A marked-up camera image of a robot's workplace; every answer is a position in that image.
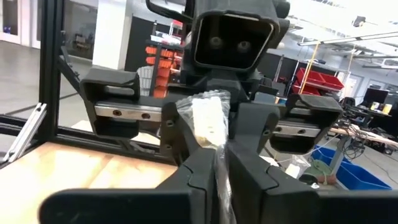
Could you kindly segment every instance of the ceiling light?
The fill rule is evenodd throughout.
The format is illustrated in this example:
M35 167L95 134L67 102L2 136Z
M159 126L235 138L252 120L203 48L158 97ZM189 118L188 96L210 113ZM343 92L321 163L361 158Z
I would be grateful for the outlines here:
M342 38L336 40L324 40L322 42L324 44L334 44L334 43L351 42L351 41L357 41L357 39L355 39L354 37L349 37L349 38Z
M398 37L398 32L390 32L390 33L386 33L386 34L365 35L360 38L362 40L371 40L371 39L381 39L381 38L389 38L389 37Z
M386 68L386 69L398 69L398 66L393 66L393 65L382 65L380 68Z
M381 39L381 38L388 38L388 37L398 37L398 32L362 35L362 36L357 36L357 37L345 37L345 38L333 39L333 40L316 40L316 41L300 42L297 44L299 46L309 46L309 45L317 45L317 44L333 44L333 43L352 42L352 41L357 41L357 40Z
M308 41L308 42L301 42L298 43L300 46L309 46L309 45L317 45L317 44L321 44L320 41Z
M354 56L354 58L368 58L368 59L394 59L394 58L398 58L397 56L393 56L393 55L357 55Z

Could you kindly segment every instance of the camera lens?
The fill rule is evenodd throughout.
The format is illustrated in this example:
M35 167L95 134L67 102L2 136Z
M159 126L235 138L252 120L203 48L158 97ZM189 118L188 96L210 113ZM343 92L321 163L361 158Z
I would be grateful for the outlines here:
M210 38L210 47L212 49L220 49L223 46L223 40L219 37Z
M250 43L248 41L242 41L238 44L239 53L248 53L250 50Z

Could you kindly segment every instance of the wooden table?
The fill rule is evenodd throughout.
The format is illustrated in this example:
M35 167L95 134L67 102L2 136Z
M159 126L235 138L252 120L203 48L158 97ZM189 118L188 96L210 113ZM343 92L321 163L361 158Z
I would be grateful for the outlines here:
M79 127L88 129L85 124L87 122L80 123ZM146 137L141 135L139 139L151 141ZM0 170L0 223L39 223L40 204L59 190L150 189L176 169L166 164L48 142Z
M398 142L384 138L378 134L374 134L369 131L362 131L359 129L359 127L357 125L352 125L352 127L354 129L357 129L358 131L361 131L367 140L381 142L381 143L384 143L387 145L392 145L392 146L398 146ZM332 168L332 174L335 174L335 173L337 173L337 170L340 168L340 165L343 162L344 147L350 144L352 137L356 136L356 134L350 130L345 130L342 128L331 128L330 132L333 132L336 134L341 134L343 136L341 138L341 140L339 141L339 143L337 144L335 155L333 156L333 158L330 162L330 167Z

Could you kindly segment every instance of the computer monitor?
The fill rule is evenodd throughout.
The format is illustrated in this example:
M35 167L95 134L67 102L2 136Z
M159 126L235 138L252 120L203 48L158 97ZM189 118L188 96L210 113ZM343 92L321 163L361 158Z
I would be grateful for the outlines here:
M387 90L376 90L376 89L368 88L368 90L366 90L363 101L368 102L368 103L372 103L372 102L384 103L387 95L388 95Z

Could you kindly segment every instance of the white pillar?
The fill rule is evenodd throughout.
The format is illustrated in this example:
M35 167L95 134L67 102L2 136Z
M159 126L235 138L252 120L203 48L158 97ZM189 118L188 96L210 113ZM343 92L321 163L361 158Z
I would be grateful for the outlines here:
M21 44L30 47L32 43L32 28L31 24L36 21L31 21L32 10L37 11L37 1L21 0Z
M132 0L99 0L93 65L123 69L132 19Z

